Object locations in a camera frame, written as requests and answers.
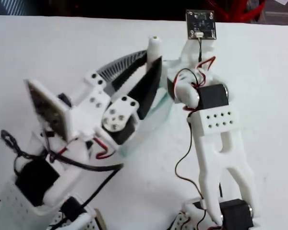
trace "cable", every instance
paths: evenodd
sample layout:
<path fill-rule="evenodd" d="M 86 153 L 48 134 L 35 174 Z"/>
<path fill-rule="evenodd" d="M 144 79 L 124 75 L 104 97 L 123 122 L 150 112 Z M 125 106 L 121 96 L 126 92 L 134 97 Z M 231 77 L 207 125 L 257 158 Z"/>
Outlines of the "cable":
<path fill-rule="evenodd" d="M 22 151 L 17 143 L 17 140 L 6 130 L 1 130 L 0 134 L 1 139 L 4 141 L 4 143 L 13 150 L 14 153 L 17 154 L 16 158 L 14 159 L 13 163 L 13 170 L 16 176 L 19 176 L 19 172 L 16 170 L 16 163 L 18 158 L 23 157 L 28 160 L 36 160 L 38 158 L 41 158 L 41 156 L 35 156 L 28 154 L 24 151 Z"/>
<path fill-rule="evenodd" d="M 182 177 L 182 176 L 180 176 L 180 175 L 177 173 L 177 167 L 178 167 L 179 163 L 180 163 L 183 159 L 185 159 L 185 158 L 187 157 L 187 155 L 190 153 L 190 150 L 191 150 L 191 147 L 192 147 L 192 127 L 191 127 L 190 124 L 189 124 L 189 128 L 190 128 L 190 145 L 189 145 L 189 149 L 188 149 L 187 153 L 176 163 L 176 166 L 175 166 L 175 174 L 176 174 L 176 176 L 179 177 L 180 179 L 183 179 L 183 180 L 185 180 L 185 181 L 191 182 L 191 183 L 195 186 L 195 188 L 196 188 L 196 190 L 198 191 L 198 193 L 199 193 L 199 195 L 201 196 L 201 198 L 203 199 L 204 197 L 203 197 L 200 189 L 198 188 L 197 184 L 196 184 L 193 180 L 191 180 L 191 179 L 189 179 L 189 178 L 186 178 L 186 177 Z"/>
<path fill-rule="evenodd" d="M 199 230 L 198 227 L 200 226 L 200 223 L 202 223 L 202 221 L 205 219 L 206 213 L 207 213 L 207 210 L 204 210 L 204 216 L 203 216 L 203 218 L 197 223 L 197 225 L 196 225 L 196 230 Z"/>
<path fill-rule="evenodd" d="M 113 170 L 119 170 L 124 166 L 123 163 L 122 164 L 114 164 L 114 165 L 110 165 L 110 166 L 93 166 L 93 165 L 89 165 L 89 164 L 83 164 L 83 163 L 78 162 L 78 161 L 74 161 L 70 158 L 59 155 L 52 150 L 50 150 L 50 154 L 54 155 L 55 158 L 61 162 L 64 162 L 66 164 L 70 164 L 73 166 L 77 166 L 77 167 L 82 168 L 84 170 L 94 171 L 94 172 L 108 172 L 108 171 L 113 171 Z"/>
<path fill-rule="evenodd" d="M 100 152 L 100 153 L 97 153 L 95 158 L 98 159 L 98 160 L 101 160 L 101 159 L 105 159 L 105 158 L 109 158 L 110 156 L 112 156 L 115 151 L 113 151 L 113 153 L 109 154 L 109 155 L 106 155 L 108 153 L 108 147 L 99 139 L 97 138 L 94 138 L 93 139 L 100 147 L 103 148 L 103 152 Z"/>
<path fill-rule="evenodd" d="M 203 64 L 206 64 L 206 63 L 210 62 L 209 65 L 208 65 L 208 68 L 207 68 L 207 70 L 209 70 L 210 67 L 211 67 L 211 65 L 212 65 L 213 62 L 215 61 L 215 59 L 216 59 L 216 57 L 213 56 L 213 57 L 209 58 L 209 59 L 206 60 L 206 61 L 201 61 L 201 62 L 199 62 L 199 63 L 197 64 L 197 66 L 196 66 L 196 69 L 201 68 Z M 199 86 L 203 86 L 203 85 L 206 84 L 206 75 L 205 75 L 203 72 L 201 72 L 200 69 L 198 69 L 198 71 L 200 72 L 200 74 L 201 74 L 202 77 L 203 77 L 203 81 L 199 84 Z"/>
<path fill-rule="evenodd" d="M 200 52 L 199 52 L 199 56 L 198 56 L 198 62 L 202 61 L 202 39 L 198 38 L 198 43 L 200 45 Z"/>
<path fill-rule="evenodd" d="M 195 73 L 194 73 L 192 70 L 190 70 L 190 69 L 188 69 L 188 68 L 183 68 L 183 69 L 179 70 L 179 71 L 176 73 L 176 75 L 175 75 L 175 77 L 174 77 L 174 81 L 173 81 L 174 98 L 176 98 L 175 88 L 176 88 L 176 83 L 177 83 L 177 81 L 178 81 L 178 76 L 179 76 L 179 74 L 180 74 L 182 71 L 184 71 L 184 70 L 187 70 L 187 71 L 191 72 L 191 73 L 193 74 L 193 76 L 195 77 L 196 85 L 199 85 L 198 79 L 197 79 Z"/>
<path fill-rule="evenodd" d="M 187 223 L 191 221 L 191 218 L 189 217 L 180 227 L 180 230 L 182 230 L 183 226 L 185 226 Z"/>
<path fill-rule="evenodd" d="M 221 226 L 217 226 L 217 227 L 209 227 L 207 230 L 220 230 L 222 229 Z"/>
<path fill-rule="evenodd" d="M 11 148 L 16 154 L 17 154 L 17 158 L 19 157 L 24 157 L 26 159 L 30 159 L 30 160 L 36 160 L 41 158 L 41 156 L 36 156 L 36 155 L 31 155 L 28 154 L 24 151 L 22 151 L 20 149 L 20 147 L 17 144 L 16 139 L 10 134 L 8 133 L 6 130 L 1 130 L 1 138 L 3 139 L 3 141 L 5 142 L 5 144 Z M 82 168 L 84 170 L 88 170 L 88 171 L 94 171 L 94 172 L 108 172 L 108 171 L 113 171 L 113 170 L 119 170 L 121 169 L 124 164 L 114 164 L 114 165 L 109 165 L 109 166 L 93 166 L 93 165 L 89 165 L 89 164 L 83 164 L 81 162 L 77 162 L 74 161 L 70 158 L 64 157 L 62 155 L 57 154 L 56 152 L 52 151 L 50 149 L 49 151 L 50 155 L 55 156 L 55 159 L 58 159 L 59 161 L 66 163 L 66 164 L 70 164 L 79 168 Z"/>
<path fill-rule="evenodd" d="M 220 197 L 223 197 L 223 190 L 222 190 L 222 187 L 221 187 L 221 183 L 219 184 L 219 190 L 220 190 Z"/>
<path fill-rule="evenodd" d="M 103 183 L 96 189 L 96 191 L 78 208 L 74 211 L 74 213 L 79 212 L 79 210 L 83 209 L 85 206 L 87 206 L 94 198 L 95 196 L 100 192 L 100 190 L 114 177 L 120 169 L 114 170 L 104 181 Z M 62 219 L 59 223 L 55 224 L 50 230 L 55 230 L 62 226 L 62 224 L 66 223 L 68 221 L 68 218 L 65 217 Z"/>

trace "white mounting block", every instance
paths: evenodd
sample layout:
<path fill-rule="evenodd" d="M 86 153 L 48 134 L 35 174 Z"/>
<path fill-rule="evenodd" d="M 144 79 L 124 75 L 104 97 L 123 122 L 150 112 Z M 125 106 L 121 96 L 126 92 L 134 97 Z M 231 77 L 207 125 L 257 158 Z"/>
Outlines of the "white mounting block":
<path fill-rule="evenodd" d="M 125 128 L 127 121 L 133 115 L 138 123 L 139 117 L 136 111 L 139 108 L 139 103 L 127 95 L 118 98 L 105 111 L 102 124 L 110 132 L 118 132 Z"/>

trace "black circuit board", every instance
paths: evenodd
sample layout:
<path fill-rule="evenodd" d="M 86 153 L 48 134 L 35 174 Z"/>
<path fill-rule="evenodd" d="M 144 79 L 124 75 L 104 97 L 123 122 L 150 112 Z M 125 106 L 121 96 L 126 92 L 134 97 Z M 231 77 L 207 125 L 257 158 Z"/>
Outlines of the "black circuit board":
<path fill-rule="evenodd" d="M 213 11 L 186 10 L 186 21 L 189 39 L 197 39 L 195 33 L 203 32 L 203 40 L 216 40 L 216 21 Z"/>

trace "white table surface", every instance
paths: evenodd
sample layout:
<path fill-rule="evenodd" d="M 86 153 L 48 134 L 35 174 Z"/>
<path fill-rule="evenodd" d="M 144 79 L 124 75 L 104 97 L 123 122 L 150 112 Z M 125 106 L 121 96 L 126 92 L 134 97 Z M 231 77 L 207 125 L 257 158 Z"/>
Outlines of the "white table surface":
<path fill-rule="evenodd" d="M 0 130 L 9 130 L 24 148 L 37 124 L 23 79 L 38 79 L 55 93 L 68 92 L 87 70 L 145 49 L 149 35 L 163 39 L 165 59 L 176 59 L 186 25 L 0 16 Z M 212 71 L 227 83 L 245 124 L 242 134 L 267 229 L 288 230 L 288 26 L 218 23 L 214 54 Z M 125 168 L 91 203 L 109 230 L 164 230 L 182 202 L 197 196 L 191 184 L 174 175 L 189 143 L 185 118 L 175 105 L 169 120 L 126 159 Z M 192 150 L 180 172 L 197 180 Z M 12 175 L 13 158 L 0 141 L 0 190 Z M 87 173 L 77 191 L 88 197 L 106 175 Z"/>

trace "white cylinder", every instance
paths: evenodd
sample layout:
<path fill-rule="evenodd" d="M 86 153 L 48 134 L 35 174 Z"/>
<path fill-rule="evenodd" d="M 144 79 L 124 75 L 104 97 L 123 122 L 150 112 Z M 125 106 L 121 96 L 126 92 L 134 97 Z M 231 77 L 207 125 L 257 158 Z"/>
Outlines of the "white cylinder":
<path fill-rule="evenodd" d="M 189 108 L 196 109 L 200 96 L 195 88 L 188 83 L 179 83 L 175 87 L 175 95 L 179 101 Z"/>
<path fill-rule="evenodd" d="M 161 44 L 162 41 L 158 36 L 152 36 L 149 38 L 146 71 L 148 71 L 151 68 L 152 63 L 162 55 Z"/>

